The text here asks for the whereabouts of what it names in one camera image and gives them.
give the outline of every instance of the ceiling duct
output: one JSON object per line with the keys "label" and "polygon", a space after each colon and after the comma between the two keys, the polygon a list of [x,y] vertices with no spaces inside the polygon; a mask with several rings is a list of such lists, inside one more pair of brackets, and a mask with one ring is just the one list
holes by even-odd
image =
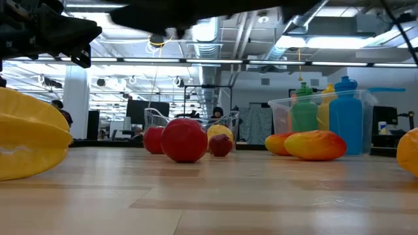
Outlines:
{"label": "ceiling duct", "polygon": [[[192,37],[195,42],[204,42],[202,44],[196,43],[195,55],[199,59],[215,59],[219,58],[219,45],[210,44],[215,42],[219,36],[219,18],[209,18],[199,20],[198,24],[192,28]],[[199,68],[199,76],[201,85],[219,85],[221,68],[220,67],[201,67]],[[211,112],[214,107],[213,90],[202,89],[204,104],[207,111]]]}
{"label": "ceiling duct", "polygon": [[[328,3],[329,0],[322,0],[315,6],[313,6],[308,12],[302,16],[295,16],[284,29],[283,34],[289,31],[300,31],[301,33],[307,32],[308,24],[315,18],[318,12]],[[288,48],[278,46],[278,43],[275,43],[273,47],[268,51],[267,54],[263,57],[263,60],[277,61],[280,57],[286,52]],[[260,72],[270,72],[271,70],[276,70],[272,66],[262,66],[260,67]]]}

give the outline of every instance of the clear plastic bin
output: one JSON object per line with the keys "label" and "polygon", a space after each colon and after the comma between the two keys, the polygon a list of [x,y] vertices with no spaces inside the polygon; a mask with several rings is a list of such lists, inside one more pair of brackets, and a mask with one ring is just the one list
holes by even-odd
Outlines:
{"label": "clear plastic bin", "polygon": [[[318,123],[317,127],[314,125],[308,125],[308,123],[292,123],[297,121],[295,118],[292,118],[291,112],[292,106],[296,105],[299,102],[310,102],[316,104],[318,107],[325,101],[332,102],[337,96],[340,95],[352,95],[353,98],[358,99],[361,102],[362,106],[362,121],[361,121],[361,143],[362,143],[362,153],[370,153],[370,148],[372,145],[372,120],[373,120],[373,106],[377,104],[378,100],[369,92],[368,90],[354,90],[354,91],[342,91],[336,93],[327,93],[327,94],[318,94],[318,95],[306,95],[297,98],[288,98],[288,99],[278,99],[269,101],[268,105],[272,108],[273,111],[273,122],[274,122],[274,132],[276,134],[286,133],[286,132],[300,132],[301,129],[307,128],[309,126],[311,129],[306,129],[305,131],[314,131],[315,129],[324,129],[324,123],[328,120],[321,118],[321,115],[318,115],[318,109],[306,109],[304,115],[316,117],[316,122]],[[299,119],[299,122],[306,121],[305,119]],[[340,128],[345,123],[338,123],[338,128]]]}
{"label": "clear plastic bin", "polygon": [[[163,116],[155,108],[146,108],[144,115],[145,115],[145,127],[144,127],[145,131],[150,127],[165,127],[167,126],[167,124],[169,124],[171,120],[176,119],[175,117]],[[229,130],[231,130],[233,134],[234,141],[233,141],[232,151],[235,151],[236,141],[238,139],[239,111],[227,112],[220,119],[210,119],[210,118],[191,118],[191,119],[198,121],[205,130],[208,130],[213,125],[223,125],[227,127]]]}

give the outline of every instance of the ceiling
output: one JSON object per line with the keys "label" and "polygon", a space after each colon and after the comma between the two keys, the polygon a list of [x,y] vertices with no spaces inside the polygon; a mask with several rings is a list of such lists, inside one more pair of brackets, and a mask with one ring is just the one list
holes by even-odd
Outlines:
{"label": "ceiling", "polygon": [[[418,12],[416,0],[387,0],[395,12]],[[356,24],[357,33],[359,31],[374,30],[381,32],[390,31],[390,20],[381,11],[378,1],[354,1],[354,0],[330,0],[322,8],[316,17],[309,24],[308,33],[321,33],[321,36],[334,35],[336,33],[346,33],[348,27]],[[230,19],[219,19],[217,37],[212,42],[197,42],[195,30],[189,30],[183,39],[175,37],[175,30],[168,29],[169,37],[165,38],[162,48],[154,48],[150,45],[150,34],[120,27],[111,22],[109,15],[104,13],[112,5],[102,7],[97,2],[89,1],[67,1],[66,14],[68,16],[84,18],[96,21],[103,28],[103,33],[91,43],[92,57],[164,57],[164,58],[194,58],[202,57],[198,55],[197,48],[211,48],[216,50],[216,57],[220,59],[248,58],[253,56],[262,58],[281,38],[286,25],[280,21],[279,8],[269,8],[256,13],[236,14]],[[262,22],[261,16],[267,16],[268,21]],[[376,25],[367,25],[367,22],[375,22]],[[240,35],[240,25],[243,25],[243,31]],[[385,46],[378,44],[369,48],[357,49],[330,49],[330,48],[308,48],[303,47],[286,48],[281,59],[287,60],[308,60],[308,61],[382,61],[382,62],[401,62],[410,58],[405,48],[397,46]],[[8,86],[13,89],[24,90],[26,93],[44,101],[52,99],[61,99],[63,90],[46,87],[42,84],[44,78],[53,79],[65,85],[65,67],[71,62],[58,63],[48,62],[37,63],[6,61],[4,70],[1,74],[8,80]],[[205,78],[207,68],[201,67],[167,67],[167,66],[149,66],[149,65],[122,65],[121,63],[109,63],[106,65],[92,65],[87,69],[91,78],[90,108],[100,109],[102,118],[120,119],[125,115],[126,99],[119,94],[115,86],[98,86],[98,79],[113,80],[120,83],[125,80],[124,91],[133,93],[134,99],[145,101],[165,101],[173,103],[171,115],[183,112],[183,92],[184,89],[178,87],[178,79],[188,85],[201,85],[206,83]],[[237,71],[231,66],[222,66],[214,68],[219,71],[212,80],[219,85],[228,85],[231,75]],[[316,78],[325,78],[333,73],[336,68],[328,67],[304,67],[304,76]],[[260,75],[259,72],[246,71],[241,68],[239,75],[234,83],[235,89],[289,89],[298,86],[297,78],[299,67],[280,67],[274,72]],[[268,87],[261,85],[260,81],[254,80],[254,77],[270,78],[275,76],[285,76],[290,78],[285,83],[271,82]],[[195,89],[190,93],[190,99],[187,101],[186,112],[197,109],[205,115],[205,111],[211,113],[213,105],[217,101],[216,90]]]}

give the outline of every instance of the orange mango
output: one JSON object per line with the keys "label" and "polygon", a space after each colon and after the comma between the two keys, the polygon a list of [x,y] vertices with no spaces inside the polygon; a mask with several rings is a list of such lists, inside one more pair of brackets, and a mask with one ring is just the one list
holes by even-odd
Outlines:
{"label": "orange mango", "polygon": [[285,149],[285,140],[292,134],[294,133],[272,134],[266,138],[264,144],[271,153],[280,156],[290,156],[291,154]]}
{"label": "orange mango", "polygon": [[347,151],[344,140],[332,131],[292,134],[284,146],[291,155],[307,161],[330,161],[343,156]]}
{"label": "orange mango", "polygon": [[398,164],[418,177],[418,128],[408,131],[400,140],[396,153]]}

